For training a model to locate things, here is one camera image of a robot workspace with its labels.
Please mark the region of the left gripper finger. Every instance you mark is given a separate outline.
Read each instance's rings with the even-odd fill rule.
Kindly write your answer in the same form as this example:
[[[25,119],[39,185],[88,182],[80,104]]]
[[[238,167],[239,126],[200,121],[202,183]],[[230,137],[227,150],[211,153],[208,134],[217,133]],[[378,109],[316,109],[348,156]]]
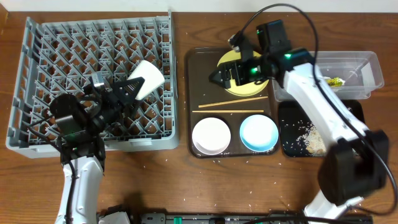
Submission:
[[[138,109],[141,107],[142,100],[134,100],[132,105],[129,107],[129,118],[135,119]]]
[[[112,90],[122,105],[131,105],[135,101],[144,82],[143,77],[116,82],[112,84]]]

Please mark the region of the white plastic cup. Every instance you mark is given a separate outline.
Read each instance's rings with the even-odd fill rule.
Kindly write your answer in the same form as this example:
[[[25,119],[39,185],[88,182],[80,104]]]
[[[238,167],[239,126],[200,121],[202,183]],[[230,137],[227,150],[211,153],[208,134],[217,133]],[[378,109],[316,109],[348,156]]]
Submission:
[[[143,100],[147,95],[152,93],[165,82],[165,78],[161,71],[152,63],[143,60],[140,61],[134,71],[128,76],[128,80],[142,77],[144,83],[139,90],[136,100]]]

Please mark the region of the white round bowl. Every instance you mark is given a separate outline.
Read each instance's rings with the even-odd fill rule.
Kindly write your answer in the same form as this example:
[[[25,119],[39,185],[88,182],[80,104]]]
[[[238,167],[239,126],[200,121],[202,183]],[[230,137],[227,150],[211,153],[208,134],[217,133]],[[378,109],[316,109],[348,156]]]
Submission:
[[[204,118],[194,126],[192,141],[202,154],[214,156],[227,149],[231,142],[231,131],[219,118]]]

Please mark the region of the light blue bowl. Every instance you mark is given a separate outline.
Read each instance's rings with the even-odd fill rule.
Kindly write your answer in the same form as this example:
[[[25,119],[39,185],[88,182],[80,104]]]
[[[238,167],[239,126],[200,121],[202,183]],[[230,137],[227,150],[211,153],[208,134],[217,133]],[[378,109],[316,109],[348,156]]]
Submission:
[[[251,151],[270,152],[279,139],[275,122],[263,114],[247,117],[239,128],[241,142]]]

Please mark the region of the green snack wrapper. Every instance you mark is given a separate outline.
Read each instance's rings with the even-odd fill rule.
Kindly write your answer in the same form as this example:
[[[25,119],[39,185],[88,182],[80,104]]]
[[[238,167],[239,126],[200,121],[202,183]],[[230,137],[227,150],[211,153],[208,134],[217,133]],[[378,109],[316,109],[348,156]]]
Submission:
[[[337,87],[337,86],[345,85],[345,81],[339,77],[335,77],[335,78],[325,77],[324,79],[330,87]]]

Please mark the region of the pile of rice waste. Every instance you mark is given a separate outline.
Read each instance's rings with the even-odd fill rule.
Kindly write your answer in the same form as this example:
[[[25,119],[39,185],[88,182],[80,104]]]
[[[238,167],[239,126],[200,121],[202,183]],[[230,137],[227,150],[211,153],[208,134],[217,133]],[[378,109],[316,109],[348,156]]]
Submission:
[[[326,147],[312,123],[286,124],[280,130],[282,150],[289,157],[323,157]]]

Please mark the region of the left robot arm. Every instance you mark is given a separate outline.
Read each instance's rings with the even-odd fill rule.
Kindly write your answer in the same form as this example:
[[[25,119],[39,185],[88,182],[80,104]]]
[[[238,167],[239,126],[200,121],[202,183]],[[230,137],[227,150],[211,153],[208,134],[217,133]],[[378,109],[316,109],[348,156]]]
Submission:
[[[113,83],[109,89],[94,84],[82,97],[63,93],[50,104],[61,135],[54,146],[65,177],[56,223],[98,223],[97,201],[106,159],[100,134],[121,119],[136,101],[142,77]]]

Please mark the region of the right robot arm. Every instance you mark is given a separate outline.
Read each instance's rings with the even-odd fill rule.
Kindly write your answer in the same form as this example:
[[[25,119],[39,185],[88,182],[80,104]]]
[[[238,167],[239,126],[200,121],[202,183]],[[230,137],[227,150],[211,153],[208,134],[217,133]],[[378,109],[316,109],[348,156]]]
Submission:
[[[304,209],[308,221],[336,220],[393,180],[389,140],[371,131],[341,102],[317,67],[317,54],[293,49],[280,20],[257,26],[263,55],[255,57],[242,31],[229,38],[240,58],[220,64],[209,80],[222,88],[276,80],[310,118],[326,146],[318,171],[320,191]]]

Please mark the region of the black waste tray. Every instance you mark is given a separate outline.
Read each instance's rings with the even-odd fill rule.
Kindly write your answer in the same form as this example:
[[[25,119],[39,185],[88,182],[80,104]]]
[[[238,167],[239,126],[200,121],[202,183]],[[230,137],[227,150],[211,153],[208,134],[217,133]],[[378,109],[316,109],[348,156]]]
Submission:
[[[282,150],[289,157],[323,157],[326,147],[315,125],[295,101],[283,101],[278,107]]]

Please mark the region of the clear plastic waste bin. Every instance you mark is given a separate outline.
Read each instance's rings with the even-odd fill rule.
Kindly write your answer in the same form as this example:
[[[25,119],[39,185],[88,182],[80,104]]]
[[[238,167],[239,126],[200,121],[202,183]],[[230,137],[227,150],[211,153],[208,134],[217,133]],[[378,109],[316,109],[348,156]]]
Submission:
[[[333,88],[342,100],[366,99],[384,86],[379,59],[372,51],[319,51],[317,65],[324,77],[345,81]]]

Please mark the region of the yellow round plate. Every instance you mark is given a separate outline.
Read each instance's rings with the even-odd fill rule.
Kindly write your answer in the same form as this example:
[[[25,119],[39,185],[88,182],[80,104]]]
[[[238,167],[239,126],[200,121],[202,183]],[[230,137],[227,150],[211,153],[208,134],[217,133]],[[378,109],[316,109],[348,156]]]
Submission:
[[[240,58],[241,58],[240,53],[230,50],[219,59],[217,65],[220,65],[221,63],[224,62],[238,60]],[[237,86],[234,80],[230,80],[231,88],[226,89],[226,91],[235,96],[241,96],[241,97],[253,96],[264,90],[268,85],[268,82],[269,81],[266,80],[264,83],[261,83],[260,85],[256,85],[254,82],[252,82],[245,85]]]

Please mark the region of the upper wooden chopstick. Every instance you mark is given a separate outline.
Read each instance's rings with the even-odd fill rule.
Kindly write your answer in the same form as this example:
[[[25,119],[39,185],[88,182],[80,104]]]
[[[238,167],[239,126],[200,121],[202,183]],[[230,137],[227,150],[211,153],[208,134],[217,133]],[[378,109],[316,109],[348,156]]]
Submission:
[[[242,102],[248,102],[248,101],[263,100],[263,99],[267,99],[267,98],[268,98],[268,96],[258,96],[258,97],[254,97],[254,98],[245,98],[245,99],[240,99],[240,100],[221,101],[221,102],[216,102],[216,103],[208,103],[208,104],[204,104],[204,105],[198,105],[198,108],[229,105],[229,104],[233,104],[233,103],[242,103]]]

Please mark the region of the wooden chopstick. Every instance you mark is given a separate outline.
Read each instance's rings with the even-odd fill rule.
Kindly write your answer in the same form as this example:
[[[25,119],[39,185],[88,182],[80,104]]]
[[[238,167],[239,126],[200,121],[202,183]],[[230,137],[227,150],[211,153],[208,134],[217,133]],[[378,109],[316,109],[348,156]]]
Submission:
[[[263,113],[264,110],[193,110],[192,113]]]
[[[233,104],[233,103],[242,103],[242,102],[248,102],[248,101],[263,100],[263,99],[267,99],[267,98],[268,98],[268,96],[258,96],[258,97],[254,97],[254,98],[245,98],[245,99],[240,99],[240,100],[221,101],[221,102],[216,102],[216,103],[208,103],[208,104],[204,104],[204,105],[198,105],[198,108],[229,105],[229,104]]]

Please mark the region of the lower wooden chopstick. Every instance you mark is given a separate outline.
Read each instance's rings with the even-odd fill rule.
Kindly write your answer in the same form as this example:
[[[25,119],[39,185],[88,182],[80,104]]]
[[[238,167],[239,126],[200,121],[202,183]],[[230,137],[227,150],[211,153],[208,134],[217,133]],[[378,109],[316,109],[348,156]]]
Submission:
[[[193,110],[192,113],[263,113],[264,110]]]

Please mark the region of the dark brown serving tray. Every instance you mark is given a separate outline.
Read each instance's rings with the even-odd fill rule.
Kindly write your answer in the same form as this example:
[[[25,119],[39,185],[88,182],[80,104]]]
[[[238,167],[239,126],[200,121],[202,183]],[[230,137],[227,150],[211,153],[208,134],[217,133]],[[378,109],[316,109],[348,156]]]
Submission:
[[[268,82],[266,88],[260,93],[248,97],[268,96],[267,99],[198,108],[198,105],[242,99],[241,96],[232,95],[224,88],[209,82],[208,79],[211,72],[217,68],[219,59],[229,51],[230,49],[227,48],[201,47],[191,49],[185,56],[185,94],[187,96],[187,110],[189,110],[187,116],[189,150],[199,159],[271,155],[278,150],[278,144],[270,152],[254,152],[241,142],[239,128],[241,123],[250,116],[249,113],[192,113],[193,110],[264,110],[263,113],[257,114],[266,115],[273,121],[276,120],[275,113],[272,111],[272,97],[270,96],[270,84],[272,82]],[[194,126],[200,120],[209,117],[223,120],[231,131],[231,142],[227,149],[214,156],[202,154],[192,141]]]

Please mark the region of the grey plastic dish rack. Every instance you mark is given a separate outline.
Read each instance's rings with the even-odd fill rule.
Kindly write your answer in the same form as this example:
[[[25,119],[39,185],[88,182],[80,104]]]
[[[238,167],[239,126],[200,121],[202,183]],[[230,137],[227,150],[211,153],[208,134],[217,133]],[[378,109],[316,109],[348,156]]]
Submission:
[[[6,147],[31,159],[57,157],[56,149],[29,132],[34,128],[56,140],[50,102],[63,93],[81,95],[92,73],[123,81],[143,60],[155,65],[165,81],[134,116],[105,129],[108,151],[156,151],[179,144],[172,15],[43,24],[27,19]]]

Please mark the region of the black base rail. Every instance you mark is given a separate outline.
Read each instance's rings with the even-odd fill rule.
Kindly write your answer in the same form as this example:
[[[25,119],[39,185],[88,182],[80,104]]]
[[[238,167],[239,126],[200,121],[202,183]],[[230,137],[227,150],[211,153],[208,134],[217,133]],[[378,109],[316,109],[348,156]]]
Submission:
[[[98,215],[99,223],[138,223],[138,224],[306,224],[312,223],[309,217],[300,212],[276,211],[265,215],[222,215],[184,213],[142,213],[137,217],[122,206],[109,207]]]

